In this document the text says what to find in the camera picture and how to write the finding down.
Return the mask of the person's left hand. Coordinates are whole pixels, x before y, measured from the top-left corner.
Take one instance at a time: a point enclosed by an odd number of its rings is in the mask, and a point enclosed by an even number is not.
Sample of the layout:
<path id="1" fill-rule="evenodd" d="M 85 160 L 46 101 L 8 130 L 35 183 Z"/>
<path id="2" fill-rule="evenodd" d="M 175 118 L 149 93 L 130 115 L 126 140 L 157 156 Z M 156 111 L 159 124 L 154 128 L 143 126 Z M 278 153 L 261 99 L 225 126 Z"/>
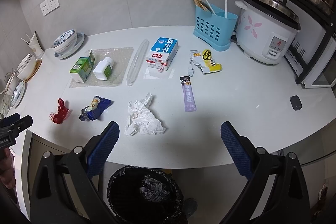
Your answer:
<path id="1" fill-rule="evenodd" d="M 16 179 L 13 169 L 13 155 L 9 148 L 4 149 L 5 157 L 1 160 L 1 182 L 7 189 L 15 187 Z"/>

